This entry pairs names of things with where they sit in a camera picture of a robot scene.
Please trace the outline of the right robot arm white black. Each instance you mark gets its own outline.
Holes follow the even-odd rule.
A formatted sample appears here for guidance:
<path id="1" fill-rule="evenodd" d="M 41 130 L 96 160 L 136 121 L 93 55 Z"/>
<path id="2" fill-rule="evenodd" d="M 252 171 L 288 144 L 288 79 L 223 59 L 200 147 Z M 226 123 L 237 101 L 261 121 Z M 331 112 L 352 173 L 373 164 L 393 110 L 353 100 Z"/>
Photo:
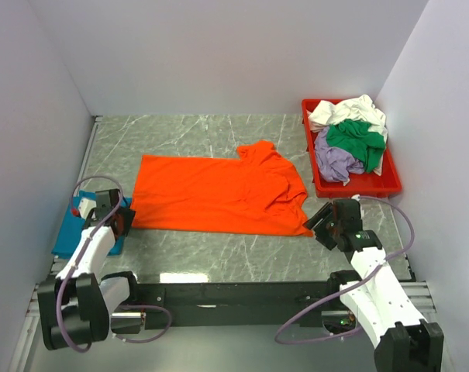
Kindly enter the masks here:
<path id="1" fill-rule="evenodd" d="M 306 223 L 327 249 L 345 254 L 351 270 L 334 272 L 326 300 L 351 310 L 374 346 L 378 371 L 439 371 L 444 334 L 414 306 L 395 276 L 377 234 L 364 229 L 357 199 L 327 202 Z"/>

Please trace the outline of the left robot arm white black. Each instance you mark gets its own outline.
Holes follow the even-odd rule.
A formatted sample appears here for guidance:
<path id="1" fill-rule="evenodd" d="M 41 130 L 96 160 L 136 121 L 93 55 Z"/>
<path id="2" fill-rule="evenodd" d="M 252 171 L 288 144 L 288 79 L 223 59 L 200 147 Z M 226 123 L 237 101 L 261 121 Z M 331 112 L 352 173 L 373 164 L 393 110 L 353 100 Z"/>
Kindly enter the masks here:
<path id="1" fill-rule="evenodd" d="M 133 272 L 98 277 L 108 253 L 132 225 L 135 212 L 122 202 L 117 188 L 98 191 L 72 257 L 57 275 L 40 284 L 40 322 L 48 350 L 87 350 L 107 338 L 118 307 L 130 312 L 139 306 L 141 293 Z"/>

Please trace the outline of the orange t-shirt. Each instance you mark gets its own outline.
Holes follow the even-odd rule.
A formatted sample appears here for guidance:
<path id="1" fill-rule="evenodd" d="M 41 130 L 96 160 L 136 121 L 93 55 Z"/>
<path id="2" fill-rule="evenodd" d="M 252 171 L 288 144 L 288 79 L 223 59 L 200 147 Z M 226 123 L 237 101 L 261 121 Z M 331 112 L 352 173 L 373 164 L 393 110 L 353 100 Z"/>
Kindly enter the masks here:
<path id="1" fill-rule="evenodd" d="M 236 151 L 236 159 L 143 155 L 133 228 L 311 236 L 293 163 L 264 140 Z"/>

